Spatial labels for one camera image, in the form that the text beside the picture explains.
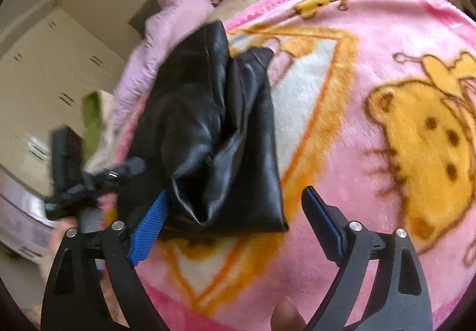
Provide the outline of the left hand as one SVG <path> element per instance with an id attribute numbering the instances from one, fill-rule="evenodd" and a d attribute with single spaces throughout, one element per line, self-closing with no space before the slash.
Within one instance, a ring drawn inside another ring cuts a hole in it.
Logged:
<path id="1" fill-rule="evenodd" d="M 39 263 L 40 275 L 44 282 L 48 281 L 48 275 L 52 267 L 52 263 L 60 244 L 65 235 L 65 232 L 71 228 L 79 228 L 79 223 L 75 217 L 65 217 L 61 218 L 56 222 L 55 228 L 52 230 L 50 238 L 48 240 L 48 249 L 46 253 L 42 256 Z"/>

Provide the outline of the right hand thumb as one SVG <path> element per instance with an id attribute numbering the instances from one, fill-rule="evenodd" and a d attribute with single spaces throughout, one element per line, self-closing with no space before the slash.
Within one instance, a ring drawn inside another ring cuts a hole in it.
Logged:
<path id="1" fill-rule="evenodd" d="M 275 307 L 270 318 L 272 331 L 303 331 L 305 326 L 306 322 L 290 297 Z"/>

